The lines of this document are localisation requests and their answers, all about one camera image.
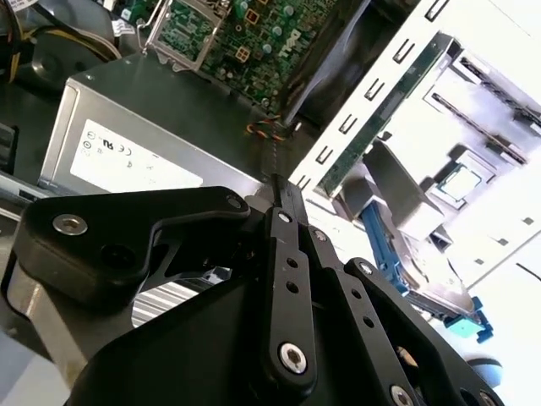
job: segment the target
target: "silver screw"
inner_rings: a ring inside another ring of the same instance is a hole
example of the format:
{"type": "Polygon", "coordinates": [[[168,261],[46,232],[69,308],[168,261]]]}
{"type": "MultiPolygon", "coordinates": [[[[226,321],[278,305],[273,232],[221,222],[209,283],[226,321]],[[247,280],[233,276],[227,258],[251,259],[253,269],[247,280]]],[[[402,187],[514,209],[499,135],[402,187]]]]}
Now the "silver screw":
{"type": "Polygon", "coordinates": [[[319,241],[326,241],[327,240],[327,236],[324,235],[323,232],[321,232],[320,230],[315,230],[314,234],[315,234],[315,237],[319,241]]]}
{"type": "Polygon", "coordinates": [[[235,199],[233,196],[229,196],[227,198],[227,203],[229,203],[231,206],[235,207],[236,209],[240,209],[243,205],[241,205],[240,201],[235,199]]]}
{"type": "Polygon", "coordinates": [[[82,235],[88,230],[86,221],[74,214],[62,214],[52,221],[52,226],[59,233],[74,236],[82,235]]]}
{"type": "Polygon", "coordinates": [[[293,374],[301,375],[306,371],[306,357],[299,347],[284,343],[280,347],[280,361],[293,374]]]}
{"type": "Polygon", "coordinates": [[[284,213],[283,211],[278,213],[278,216],[283,222],[291,222],[291,218],[286,213],[284,213]]]}
{"type": "Polygon", "coordinates": [[[391,396],[397,406],[413,406],[413,400],[407,392],[397,385],[391,387],[391,396]]]}
{"type": "Polygon", "coordinates": [[[481,396],[481,398],[484,400],[484,402],[486,403],[487,406],[496,406],[496,403],[494,400],[492,400],[490,398],[489,395],[487,395],[485,392],[481,392],[479,394],[481,396]]]}
{"type": "Polygon", "coordinates": [[[364,271],[364,273],[372,275],[372,270],[370,269],[370,267],[368,265],[364,264],[363,262],[359,262],[358,265],[361,267],[361,269],[364,271]]]}

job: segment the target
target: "green circuit board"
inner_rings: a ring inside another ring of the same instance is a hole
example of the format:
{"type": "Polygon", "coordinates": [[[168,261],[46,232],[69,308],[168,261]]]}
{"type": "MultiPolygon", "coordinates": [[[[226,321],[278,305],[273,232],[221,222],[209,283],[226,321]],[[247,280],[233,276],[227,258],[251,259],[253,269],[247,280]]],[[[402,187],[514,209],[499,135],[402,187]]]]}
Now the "green circuit board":
{"type": "Polygon", "coordinates": [[[156,3],[157,0],[133,0],[121,6],[120,16],[131,25],[144,23],[150,18],[156,3]]]}
{"type": "Polygon", "coordinates": [[[212,30],[213,26],[205,16],[184,3],[173,2],[159,41],[193,62],[212,30]]]}
{"type": "Polygon", "coordinates": [[[332,195],[336,191],[349,171],[361,159],[370,144],[372,144],[375,137],[389,123],[392,114],[411,95],[420,81],[445,52],[448,44],[441,46],[440,41],[437,41],[439,35],[436,35],[426,48],[424,48],[412,67],[402,76],[391,93],[384,99],[369,121],[361,128],[353,141],[321,180],[318,186],[325,193],[332,195]]]}
{"type": "MultiPolygon", "coordinates": [[[[336,1],[232,0],[200,72],[279,114],[282,88],[336,1]]],[[[194,61],[212,29],[205,16],[177,0],[159,41],[194,61]]]]}

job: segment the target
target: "colored wires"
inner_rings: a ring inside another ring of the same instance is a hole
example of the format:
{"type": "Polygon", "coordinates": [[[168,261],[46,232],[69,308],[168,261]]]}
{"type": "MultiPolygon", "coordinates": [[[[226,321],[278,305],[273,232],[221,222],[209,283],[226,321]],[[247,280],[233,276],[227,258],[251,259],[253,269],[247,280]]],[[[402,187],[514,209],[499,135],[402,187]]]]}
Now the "colored wires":
{"type": "Polygon", "coordinates": [[[105,38],[92,32],[79,30],[63,23],[60,19],[57,19],[54,15],[49,13],[47,9],[41,6],[39,3],[35,3],[32,8],[41,17],[46,19],[51,26],[41,27],[37,30],[33,30],[30,32],[30,36],[35,37],[43,32],[54,36],[61,36],[62,38],[77,42],[83,47],[86,47],[103,62],[107,62],[112,59],[120,59],[122,57],[118,49],[105,38]]]}
{"type": "Polygon", "coordinates": [[[15,15],[11,3],[9,0],[1,0],[3,12],[8,17],[8,44],[11,46],[8,60],[8,67],[6,68],[6,76],[8,82],[11,83],[15,79],[17,74],[17,68],[19,66],[20,59],[20,44],[23,40],[23,29],[20,26],[20,22],[15,15]]]}
{"type": "Polygon", "coordinates": [[[52,26],[44,26],[27,33],[23,32],[19,20],[11,6],[9,0],[0,0],[0,8],[8,17],[8,44],[11,45],[8,68],[6,77],[8,82],[14,81],[19,68],[20,48],[23,42],[36,38],[41,34],[58,36],[66,40],[75,42],[85,47],[96,55],[102,62],[109,62],[114,59],[120,59],[122,54],[118,49],[105,38],[89,31],[75,29],[64,24],[54,15],[49,13],[39,3],[35,3],[32,8],[42,17],[44,17],[52,26]]]}
{"type": "Polygon", "coordinates": [[[256,134],[261,138],[283,142],[290,138],[287,134],[289,130],[283,127],[279,120],[280,116],[278,115],[273,118],[266,118],[265,120],[258,121],[257,123],[249,124],[246,127],[246,133],[256,134]]]}

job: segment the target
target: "capacitor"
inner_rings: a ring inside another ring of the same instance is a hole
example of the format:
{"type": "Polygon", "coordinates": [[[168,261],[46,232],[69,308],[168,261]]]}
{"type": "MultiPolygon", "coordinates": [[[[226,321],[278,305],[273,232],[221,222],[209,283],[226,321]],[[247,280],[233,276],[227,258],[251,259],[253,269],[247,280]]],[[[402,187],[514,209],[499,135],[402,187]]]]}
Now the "capacitor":
{"type": "Polygon", "coordinates": [[[279,27],[278,25],[272,29],[272,35],[273,36],[281,36],[282,33],[283,33],[283,31],[282,31],[281,27],[279,27]]]}
{"type": "Polygon", "coordinates": [[[293,6],[287,5],[286,7],[284,7],[284,14],[287,17],[291,17],[292,15],[295,14],[295,8],[293,8],[293,6]]]}

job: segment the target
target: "screw hole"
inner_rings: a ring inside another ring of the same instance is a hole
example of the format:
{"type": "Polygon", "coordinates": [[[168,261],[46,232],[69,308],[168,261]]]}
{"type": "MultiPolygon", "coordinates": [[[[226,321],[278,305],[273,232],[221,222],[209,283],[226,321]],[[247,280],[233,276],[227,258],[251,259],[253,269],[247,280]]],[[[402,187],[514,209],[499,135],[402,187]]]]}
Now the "screw hole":
{"type": "Polygon", "coordinates": [[[280,211],[280,213],[278,213],[278,216],[283,222],[291,222],[292,221],[291,218],[286,213],[284,213],[283,211],[280,211]]]}
{"type": "Polygon", "coordinates": [[[293,282],[286,283],[286,288],[289,290],[292,294],[298,294],[298,286],[293,282]]]}
{"type": "Polygon", "coordinates": [[[374,328],[374,322],[369,317],[363,317],[364,324],[366,324],[370,328],[374,328]]]}
{"type": "Polygon", "coordinates": [[[298,268],[298,263],[293,258],[287,258],[287,264],[291,268],[298,268]]]}
{"type": "Polygon", "coordinates": [[[129,269],[135,264],[135,253],[125,245],[106,245],[101,249],[101,260],[112,269],[129,269]]]}
{"type": "Polygon", "coordinates": [[[233,196],[227,197],[227,203],[229,203],[231,206],[233,206],[236,209],[240,209],[243,206],[241,202],[235,199],[235,197],[233,196]]]}

